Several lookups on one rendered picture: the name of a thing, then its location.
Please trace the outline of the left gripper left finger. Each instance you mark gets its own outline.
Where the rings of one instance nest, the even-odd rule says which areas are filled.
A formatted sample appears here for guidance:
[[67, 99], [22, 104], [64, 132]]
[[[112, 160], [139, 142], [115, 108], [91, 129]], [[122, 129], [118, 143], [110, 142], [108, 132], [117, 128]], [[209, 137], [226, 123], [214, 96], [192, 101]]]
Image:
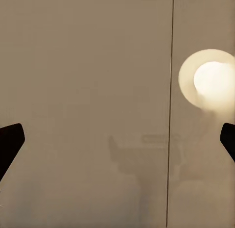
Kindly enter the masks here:
[[24, 144], [21, 123], [0, 128], [0, 181]]

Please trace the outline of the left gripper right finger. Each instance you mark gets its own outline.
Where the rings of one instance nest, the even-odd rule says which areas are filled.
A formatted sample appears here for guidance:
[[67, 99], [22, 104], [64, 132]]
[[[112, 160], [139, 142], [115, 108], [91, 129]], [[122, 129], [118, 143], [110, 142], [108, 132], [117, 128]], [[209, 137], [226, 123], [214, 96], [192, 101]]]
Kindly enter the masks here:
[[223, 124], [220, 141], [235, 161], [235, 125], [229, 123]]

